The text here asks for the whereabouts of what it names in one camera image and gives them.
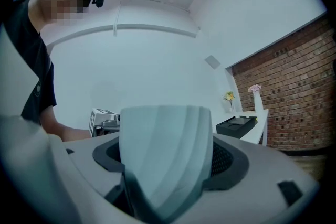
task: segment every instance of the black box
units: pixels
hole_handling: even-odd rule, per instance
[[[240,116],[232,118],[216,125],[217,134],[224,134],[227,136],[232,136],[241,139],[245,134],[247,134],[257,123],[257,117],[245,117]]]

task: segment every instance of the pink flower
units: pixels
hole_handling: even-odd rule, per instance
[[[256,84],[256,85],[252,85],[250,88],[248,88],[248,92],[258,92],[260,91],[261,86]]]

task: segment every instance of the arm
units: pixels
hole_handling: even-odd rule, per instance
[[[40,114],[41,125],[48,134],[58,135],[63,142],[91,138],[88,130],[74,129],[58,123],[52,107],[47,107]]]

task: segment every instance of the person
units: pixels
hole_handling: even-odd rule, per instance
[[[54,115],[54,65],[40,36],[41,30],[57,20],[70,19],[82,13],[91,0],[14,0],[4,27],[13,45],[31,70],[39,77],[21,116],[40,124],[48,134],[63,141],[90,138],[88,130],[79,130],[59,123]]]

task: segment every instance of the white table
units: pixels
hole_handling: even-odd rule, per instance
[[[260,138],[263,135],[263,146],[267,145],[267,117],[268,117],[268,109],[263,110],[261,113],[256,113],[255,111],[248,111],[248,112],[234,112],[234,113],[225,113],[225,116],[222,118],[222,121],[226,121],[233,116],[256,116],[258,117],[258,123],[245,134],[241,140],[247,141],[253,144],[259,144]]]

